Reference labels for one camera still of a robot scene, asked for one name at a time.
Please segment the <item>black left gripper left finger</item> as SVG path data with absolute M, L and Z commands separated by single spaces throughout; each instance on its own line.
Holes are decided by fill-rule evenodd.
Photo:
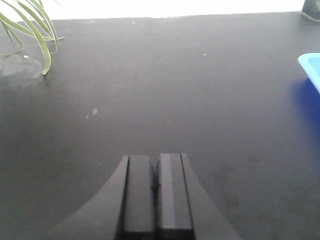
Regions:
M 47 232 L 49 240 L 154 239 L 153 167 L 147 155 L 125 155 L 102 188 Z

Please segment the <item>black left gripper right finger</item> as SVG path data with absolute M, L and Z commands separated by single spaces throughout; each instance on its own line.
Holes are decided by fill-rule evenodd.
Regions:
M 201 185 L 187 154 L 162 153 L 156 173 L 158 239 L 241 239 Z

